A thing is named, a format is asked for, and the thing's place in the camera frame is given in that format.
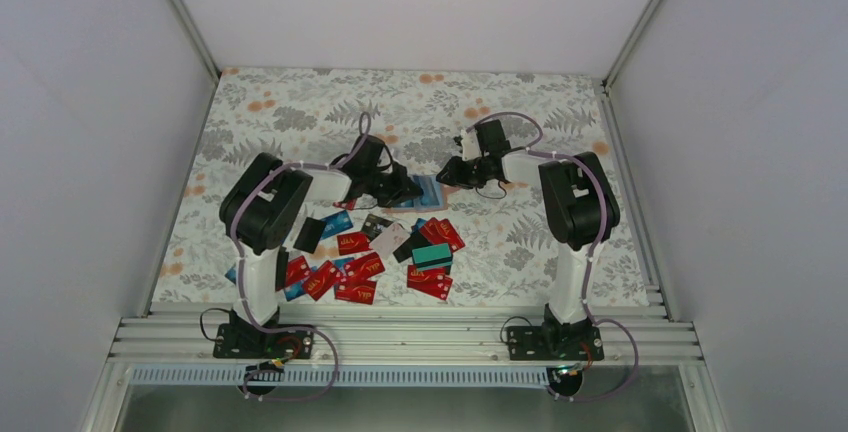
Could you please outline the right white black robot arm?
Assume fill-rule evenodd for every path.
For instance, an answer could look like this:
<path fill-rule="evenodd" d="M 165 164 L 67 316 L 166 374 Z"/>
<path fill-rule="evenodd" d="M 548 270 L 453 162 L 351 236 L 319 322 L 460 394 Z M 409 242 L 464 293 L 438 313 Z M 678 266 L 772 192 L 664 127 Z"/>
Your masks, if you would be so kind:
<path fill-rule="evenodd" d="M 539 326 L 544 351 L 565 359 L 589 339 L 595 326 L 589 308 L 593 265 L 621 212 L 599 158 L 513 146 L 496 119 L 480 121 L 455 141 L 461 148 L 437 181 L 463 189 L 491 181 L 522 183 L 542 193 L 548 230 L 559 244 L 556 276 Z"/>

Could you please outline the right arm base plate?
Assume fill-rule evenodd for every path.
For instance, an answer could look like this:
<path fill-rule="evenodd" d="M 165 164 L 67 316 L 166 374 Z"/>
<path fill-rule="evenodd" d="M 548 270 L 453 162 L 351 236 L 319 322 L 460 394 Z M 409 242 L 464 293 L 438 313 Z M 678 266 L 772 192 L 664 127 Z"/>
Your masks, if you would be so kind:
<path fill-rule="evenodd" d="M 508 326 L 504 339 L 512 361 L 601 361 L 604 344 L 597 327 L 567 336 L 548 339 L 540 326 Z"/>

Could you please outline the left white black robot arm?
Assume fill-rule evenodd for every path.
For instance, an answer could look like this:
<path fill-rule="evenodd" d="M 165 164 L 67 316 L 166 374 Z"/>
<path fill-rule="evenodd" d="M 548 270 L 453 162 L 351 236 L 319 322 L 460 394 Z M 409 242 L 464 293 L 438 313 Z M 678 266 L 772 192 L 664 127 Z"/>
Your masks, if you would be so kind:
<path fill-rule="evenodd" d="M 255 357 L 278 343 L 277 280 L 287 266 L 284 241 L 306 202 L 350 202 L 363 195 L 390 208 L 424 191 L 379 138 L 361 134 L 353 148 L 327 164 L 285 162 L 261 152 L 225 196 L 219 218 L 238 257 L 238 298 L 228 327 Z"/>

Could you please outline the blue diamond card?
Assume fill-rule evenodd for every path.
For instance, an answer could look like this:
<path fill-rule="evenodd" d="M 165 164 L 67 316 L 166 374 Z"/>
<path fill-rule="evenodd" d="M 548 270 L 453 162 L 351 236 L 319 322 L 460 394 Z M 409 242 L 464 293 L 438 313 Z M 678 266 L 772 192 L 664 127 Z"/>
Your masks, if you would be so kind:
<path fill-rule="evenodd" d="M 442 184 L 434 176 L 415 175 L 418 179 L 424 195 L 416 204 L 421 210 L 440 209 L 444 206 Z"/>

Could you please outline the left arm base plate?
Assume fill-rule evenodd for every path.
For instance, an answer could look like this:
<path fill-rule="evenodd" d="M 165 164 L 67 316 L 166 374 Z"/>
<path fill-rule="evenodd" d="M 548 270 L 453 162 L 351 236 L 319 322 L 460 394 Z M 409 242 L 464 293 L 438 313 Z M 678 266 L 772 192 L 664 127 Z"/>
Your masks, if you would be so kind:
<path fill-rule="evenodd" d="M 309 359 L 314 333 L 306 330 L 268 334 L 229 324 L 219 327 L 212 355 L 217 359 Z"/>

